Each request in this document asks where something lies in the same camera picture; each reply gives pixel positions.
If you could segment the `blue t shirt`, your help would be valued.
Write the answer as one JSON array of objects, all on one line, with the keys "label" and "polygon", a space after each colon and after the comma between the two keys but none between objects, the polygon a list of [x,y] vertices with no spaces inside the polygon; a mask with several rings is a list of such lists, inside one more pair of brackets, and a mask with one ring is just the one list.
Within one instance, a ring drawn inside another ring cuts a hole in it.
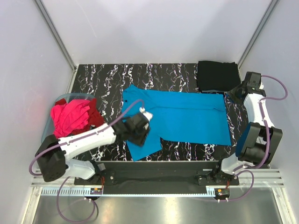
[{"label": "blue t shirt", "polygon": [[230,146],[227,112],[222,94],[142,90],[134,85],[123,91],[123,107],[139,102],[127,113],[133,116],[140,107],[153,114],[150,132],[142,147],[127,142],[134,161],[162,149],[160,140]]}]

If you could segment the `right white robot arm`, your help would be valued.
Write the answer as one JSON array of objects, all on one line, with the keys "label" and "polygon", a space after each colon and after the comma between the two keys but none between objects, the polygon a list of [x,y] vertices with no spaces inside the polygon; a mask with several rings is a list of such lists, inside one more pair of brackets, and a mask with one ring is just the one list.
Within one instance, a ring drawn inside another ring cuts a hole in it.
[{"label": "right white robot arm", "polygon": [[283,132],[271,122],[266,101],[270,100],[262,85],[263,75],[248,71],[242,83],[228,95],[242,104],[248,114],[248,125],[236,144],[235,153],[219,161],[213,171],[218,182],[228,182],[246,169],[259,169],[269,164],[276,152]]}]

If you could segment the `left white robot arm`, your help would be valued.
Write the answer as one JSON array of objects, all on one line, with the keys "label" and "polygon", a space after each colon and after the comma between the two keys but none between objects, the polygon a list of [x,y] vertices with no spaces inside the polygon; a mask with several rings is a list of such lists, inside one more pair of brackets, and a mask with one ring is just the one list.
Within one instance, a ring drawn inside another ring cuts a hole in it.
[{"label": "left white robot arm", "polygon": [[150,112],[138,112],[113,125],[103,124],[93,130],[58,139],[49,135],[35,154],[38,167],[45,182],[53,182],[63,176],[76,177],[95,184],[103,179],[103,168],[92,161],[79,161],[75,157],[117,141],[129,141],[143,146],[150,131]]}]

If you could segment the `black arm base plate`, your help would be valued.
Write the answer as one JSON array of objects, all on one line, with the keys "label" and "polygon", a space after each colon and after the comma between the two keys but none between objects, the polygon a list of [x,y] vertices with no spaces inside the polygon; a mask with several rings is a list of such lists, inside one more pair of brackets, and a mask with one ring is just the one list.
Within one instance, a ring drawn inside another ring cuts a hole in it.
[{"label": "black arm base plate", "polygon": [[76,178],[76,185],[105,185],[128,182],[188,182],[201,185],[238,185],[237,177],[221,171],[219,161],[105,161],[105,170],[93,180]]}]

